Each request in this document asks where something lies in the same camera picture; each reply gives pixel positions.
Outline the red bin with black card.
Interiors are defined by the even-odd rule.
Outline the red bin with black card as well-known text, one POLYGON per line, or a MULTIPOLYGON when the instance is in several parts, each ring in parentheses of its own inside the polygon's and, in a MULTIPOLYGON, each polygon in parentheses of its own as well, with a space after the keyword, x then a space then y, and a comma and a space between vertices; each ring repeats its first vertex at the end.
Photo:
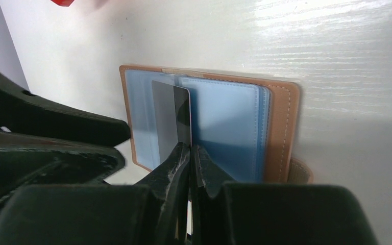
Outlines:
POLYGON ((69 7, 75 0, 51 0, 60 7, 69 7))

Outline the tan leather card holder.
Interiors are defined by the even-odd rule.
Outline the tan leather card holder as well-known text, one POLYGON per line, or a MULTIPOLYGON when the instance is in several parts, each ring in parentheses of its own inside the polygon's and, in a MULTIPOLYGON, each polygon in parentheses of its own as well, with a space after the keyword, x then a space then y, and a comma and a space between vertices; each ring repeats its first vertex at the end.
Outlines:
POLYGON ((239 181, 307 184, 309 167, 294 159, 300 88, 285 81, 200 71, 122 65, 119 68, 132 161, 160 165, 152 81, 189 90, 192 144, 239 181))

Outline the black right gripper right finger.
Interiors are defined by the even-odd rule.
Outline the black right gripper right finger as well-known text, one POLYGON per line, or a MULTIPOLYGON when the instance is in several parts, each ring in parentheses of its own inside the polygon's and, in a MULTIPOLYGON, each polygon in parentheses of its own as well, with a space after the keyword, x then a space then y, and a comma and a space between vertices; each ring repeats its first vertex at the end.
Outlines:
POLYGON ((234 179, 200 145, 190 150, 192 244, 227 244, 224 182, 234 179))

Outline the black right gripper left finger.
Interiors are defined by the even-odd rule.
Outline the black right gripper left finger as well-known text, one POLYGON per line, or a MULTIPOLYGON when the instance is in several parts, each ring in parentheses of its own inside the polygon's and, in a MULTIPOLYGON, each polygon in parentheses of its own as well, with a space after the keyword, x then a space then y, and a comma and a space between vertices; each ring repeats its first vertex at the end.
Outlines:
POLYGON ((165 161, 138 181, 147 189, 139 244, 187 244, 190 147, 176 144, 165 161))

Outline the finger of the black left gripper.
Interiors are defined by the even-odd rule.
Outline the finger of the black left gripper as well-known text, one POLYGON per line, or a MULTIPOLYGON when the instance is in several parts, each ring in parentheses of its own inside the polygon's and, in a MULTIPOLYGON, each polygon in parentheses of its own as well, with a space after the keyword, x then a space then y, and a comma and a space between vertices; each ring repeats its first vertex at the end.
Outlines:
POLYGON ((0 128, 12 133, 101 146, 130 139, 129 125, 119 119, 78 110, 32 94, 0 73, 0 128))
POLYGON ((113 147, 0 130, 0 209, 23 186, 101 182, 125 164, 113 147))

